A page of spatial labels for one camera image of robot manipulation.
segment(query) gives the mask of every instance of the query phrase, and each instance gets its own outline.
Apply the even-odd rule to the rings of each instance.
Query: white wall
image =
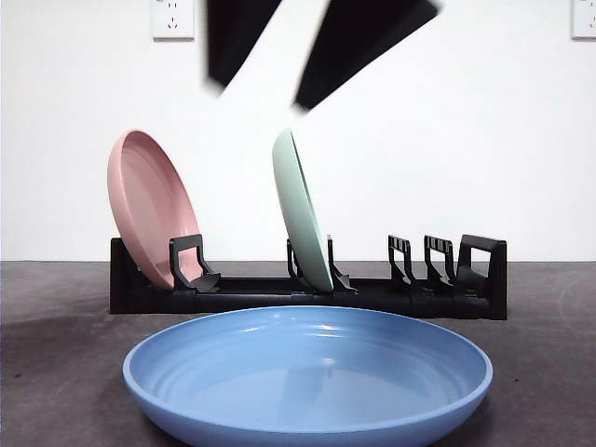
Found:
[[[270,149],[288,124],[339,259],[385,259],[387,233],[416,259],[424,233],[596,259],[596,42],[570,40],[570,1],[445,0],[307,115],[290,104],[323,0],[284,0],[221,96],[205,22],[154,43],[148,4],[3,2],[5,259],[108,259],[105,169],[129,128],[177,166],[210,259],[283,259]]]

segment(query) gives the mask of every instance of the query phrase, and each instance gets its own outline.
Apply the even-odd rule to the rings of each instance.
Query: plate rim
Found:
[[[132,372],[130,371],[130,363],[132,358],[134,357],[135,353],[145,344],[149,343],[151,340],[157,338],[164,332],[173,331],[174,329],[180,328],[185,325],[197,323],[198,321],[204,320],[206,318],[218,318],[220,316],[227,316],[231,314],[238,314],[238,313],[245,313],[245,312],[265,312],[271,311],[273,309],[311,309],[311,310],[320,310],[320,309],[339,309],[339,310],[347,310],[347,311],[354,311],[354,312],[371,312],[375,314],[382,314],[386,316],[390,316],[392,318],[397,319],[407,319],[411,321],[415,321],[416,323],[420,323],[423,326],[428,326],[434,328],[434,330],[444,331],[449,333],[450,335],[455,336],[456,338],[463,341],[466,345],[472,347],[472,349],[481,356],[481,359],[484,361],[485,366],[485,374],[482,378],[481,382],[478,384],[476,388],[474,388],[471,392],[467,393],[463,398],[456,400],[448,405],[441,406],[435,410],[431,410],[429,412],[424,412],[412,416],[401,417],[396,419],[388,419],[379,422],[373,423],[365,423],[365,424],[352,424],[340,427],[330,427],[330,428],[305,428],[305,429],[290,429],[290,430],[282,430],[282,429],[274,429],[274,428],[260,428],[260,427],[252,427],[252,426],[243,426],[241,424],[224,424],[222,422],[217,422],[214,420],[210,420],[209,418],[204,417],[197,417],[195,414],[176,410],[175,406],[168,404],[167,402],[156,398],[154,395],[150,394],[149,392],[145,391],[139,384],[137,384],[136,380],[132,376]],[[428,321],[423,321],[418,318],[411,318],[406,317],[403,315],[391,314],[389,312],[383,312],[380,310],[372,310],[372,309],[361,309],[358,307],[347,307],[347,306],[328,306],[328,305],[281,305],[281,306],[266,306],[266,307],[252,307],[248,309],[239,309],[233,310],[228,312],[222,312],[218,314],[211,314],[205,317],[198,317],[192,318],[187,321],[183,321],[181,323],[169,326],[165,329],[162,329],[159,332],[156,332],[149,337],[141,340],[137,345],[135,345],[127,354],[124,359],[124,363],[122,365],[122,373],[124,375],[125,382],[127,386],[136,394],[136,397],[139,397],[151,405],[156,406],[162,411],[166,411],[168,413],[174,414],[176,416],[190,419],[202,424],[208,424],[217,427],[225,427],[229,429],[236,429],[236,430],[246,430],[246,431],[253,431],[253,432],[261,432],[261,433],[278,433],[278,434],[342,434],[342,433],[355,433],[355,432],[363,432],[363,431],[373,431],[373,430],[382,430],[382,429],[390,429],[396,427],[404,427],[411,424],[418,424],[427,420],[434,419],[439,416],[443,416],[447,413],[452,413],[457,411],[461,408],[464,408],[472,401],[477,399],[479,396],[483,395],[487,392],[490,387],[490,384],[493,380],[494,370],[493,370],[493,363],[486,355],[486,353],[480,349],[476,344],[472,343],[463,335],[460,335],[457,332],[451,331],[449,329],[443,328],[437,324],[430,323]]]

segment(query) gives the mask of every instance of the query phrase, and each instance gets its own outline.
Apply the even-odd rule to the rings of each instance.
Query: pink plate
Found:
[[[156,286],[174,287],[169,240],[198,233],[184,185],[159,144],[140,130],[125,133],[108,163],[108,193],[115,224],[132,259]],[[180,253],[184,275],[203,271],[192,250]]]

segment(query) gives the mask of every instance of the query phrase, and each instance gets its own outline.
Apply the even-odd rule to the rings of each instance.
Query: black object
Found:
[[[281,0],[208,0],[209,77],[227,87]]]
[[[186,278],[178,265],[180,251],[196,248],[204,276]],[[287,278],[227,278],[213,273],[204,259],[201,235],[175,237],[169,244],[174,289],[156,288],[132,261],[122,239],[113,238],[110,264],[110,312],[113,314],[223,312],[265,305],[342,305],[383,310],[419,318],[507,319],[507,242],[464,235],[454,274],[453,245],[437,237],[425,237],[427,278],[412,272],[410,242],[389,236],[391,277],[350,278],[335,266],[332,239],[328,237],[333,292],[314,290],[305,280],[287,242]],[[471,249],[488,251],[488,275],[472,269]],[[445,254],[446,276],[442,276],[427,251]],[[403,270],[395,260],[403,255]]]
[[[437,13],[427,0],[331,0],[296,102],[312,109]]]

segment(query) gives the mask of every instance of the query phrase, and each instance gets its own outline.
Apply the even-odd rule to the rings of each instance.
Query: blue plate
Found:
[[[324,306],[193,319],[127,355],[142,410],[194,446],[423,446],[493,378],[467,339],[417,319]]]

